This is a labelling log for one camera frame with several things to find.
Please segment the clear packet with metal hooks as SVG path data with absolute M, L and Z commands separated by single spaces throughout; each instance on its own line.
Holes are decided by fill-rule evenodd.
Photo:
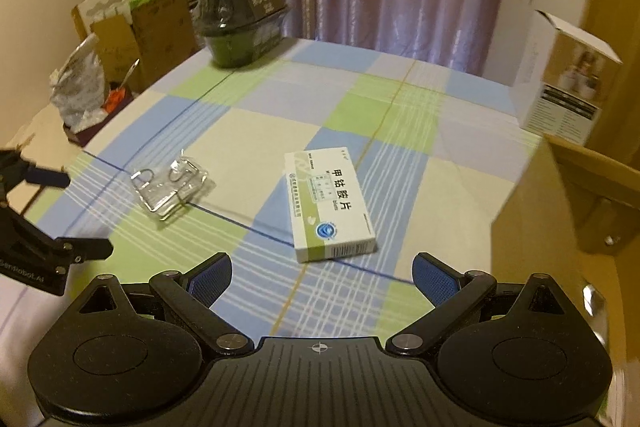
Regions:
M 200 195 L 208 181 L 208 172 L 184 150 L 166 167 L 143 168 L 130 176 L 142 208 L 160 222 Z

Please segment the white pill tablet box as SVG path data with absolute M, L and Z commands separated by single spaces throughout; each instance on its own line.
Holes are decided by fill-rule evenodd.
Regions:
M 298 262 L 376 251 L 375 231 L 346 147 L 287 153 L 284 179 Z

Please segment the crumpled plastic bag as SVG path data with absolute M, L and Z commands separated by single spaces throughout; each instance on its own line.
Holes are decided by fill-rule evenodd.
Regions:
M 50 76 L 50 101 L 73 130 L 79 129 L 82 117 L 106 102 L 108 87 L 96 50 L 99 42 L 92 32 Z

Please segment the large brown cardboard box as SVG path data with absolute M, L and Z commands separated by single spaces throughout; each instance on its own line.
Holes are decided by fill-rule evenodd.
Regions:
M 546 135 L 492 222 L 491 272 L 522 283 L 550 274 L 579 309 L 604 298 L 615 363 L 639 356 L 639 173 Z

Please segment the white carved chair back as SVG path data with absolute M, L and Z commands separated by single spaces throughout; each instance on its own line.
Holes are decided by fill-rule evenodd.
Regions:
M 122 15 L 128 24 L 132 23 L 130 0 L 84 0 L 77 5 L 78 13 L 85 28 L 94 22 Z

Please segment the brown cardboard boxes stack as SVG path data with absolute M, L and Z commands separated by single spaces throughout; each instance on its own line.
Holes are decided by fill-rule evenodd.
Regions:
M 96 50 L 108 83 L 142 92 L 198 52 L 189 0 L 153 0 L 130 8 L 132 23 L 116 15 L 85 28 L 77 5 L 72 20 L 78 36 L 99 37 Z

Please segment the white product box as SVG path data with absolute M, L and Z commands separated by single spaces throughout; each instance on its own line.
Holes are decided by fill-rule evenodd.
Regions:
M 586 144 L 621 64 L 605 41 L 536 11 L 509 90 L 520 127 Z

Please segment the dark green wrapped container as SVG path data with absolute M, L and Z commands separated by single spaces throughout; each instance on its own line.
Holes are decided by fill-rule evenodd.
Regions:
M 283 37 L 285 0 L 198 0 L 194 30 L 213 62 L 238 68 L 261 58 Z

